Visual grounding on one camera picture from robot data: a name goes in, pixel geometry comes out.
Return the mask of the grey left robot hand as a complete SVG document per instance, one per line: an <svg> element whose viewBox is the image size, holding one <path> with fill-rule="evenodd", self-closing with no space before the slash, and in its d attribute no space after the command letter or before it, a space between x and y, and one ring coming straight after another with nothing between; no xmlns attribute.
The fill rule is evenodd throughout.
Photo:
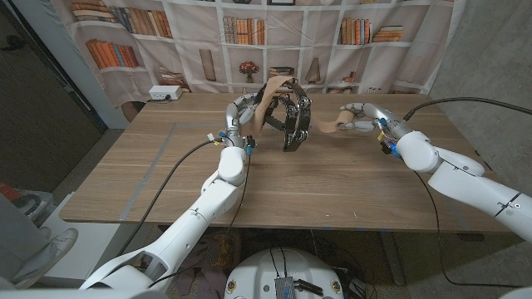
<svg viewBox="0 0 532 299"><path fill-rule="evenodd" d="M256 93L241 95L228 104L225 111L225 139L229 145L239 148L244 147L242 127L254 117L254 113L259 106L255 103L256 98Z"/></svg>

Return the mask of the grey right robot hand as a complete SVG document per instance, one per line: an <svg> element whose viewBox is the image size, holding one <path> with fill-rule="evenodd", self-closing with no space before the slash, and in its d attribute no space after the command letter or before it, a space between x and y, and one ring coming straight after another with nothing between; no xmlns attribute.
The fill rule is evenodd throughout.
<svg viewBox="0 0 532 299"><path fill-rule="evenodd" d="M342 106L341 110L351 112L353 119L338 124L337 128L340 130L371 132L379 129L394 140L399 140L413 131L404 120L400 120L389 110L379 105L350 103Z"/></svg>

